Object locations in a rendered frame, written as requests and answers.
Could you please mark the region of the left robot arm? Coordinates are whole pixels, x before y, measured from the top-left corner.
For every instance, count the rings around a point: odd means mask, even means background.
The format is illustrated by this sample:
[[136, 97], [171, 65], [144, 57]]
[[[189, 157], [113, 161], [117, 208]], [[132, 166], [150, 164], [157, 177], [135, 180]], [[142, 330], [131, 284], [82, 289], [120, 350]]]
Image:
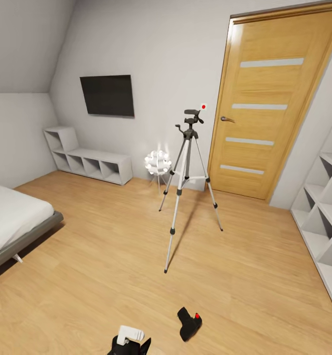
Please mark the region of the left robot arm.
[[144, 331], [121, 325], [119, 335], [112, 339], [112, 348], [107, 355], [147, 355], [152, 338], [147, 340], [142, 346], [140, 346], [140, 343], [130, 340], [131, 338], [141, 341], [144, 337]]

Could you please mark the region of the digital camera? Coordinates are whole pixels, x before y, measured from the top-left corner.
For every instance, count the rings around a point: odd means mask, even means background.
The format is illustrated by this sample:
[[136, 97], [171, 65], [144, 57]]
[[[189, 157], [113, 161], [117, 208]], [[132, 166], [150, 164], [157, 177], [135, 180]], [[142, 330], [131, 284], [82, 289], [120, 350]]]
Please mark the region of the digital camera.
[[198, 313], [196, 313], [195, 318], [191, 317], [185, 307], [181, 308], [177, 314], [182, 323], [180, 336], [182, 340], [186, 342], [194, 334], [194, 332], [200, 328], [202, 318]]

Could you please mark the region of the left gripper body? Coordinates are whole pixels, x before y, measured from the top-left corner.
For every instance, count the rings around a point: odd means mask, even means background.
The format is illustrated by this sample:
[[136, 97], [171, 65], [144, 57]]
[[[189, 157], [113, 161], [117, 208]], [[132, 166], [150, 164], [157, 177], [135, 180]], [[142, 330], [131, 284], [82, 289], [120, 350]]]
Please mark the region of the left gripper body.
[[113, 353], [114, 355], [140, 355], [140, 343], [129, 340], [127, 344], [122, 346], [117, 344], [117, 338], [118, 336], [115, 336], [112, 339], [112, 348], [109, 353]]

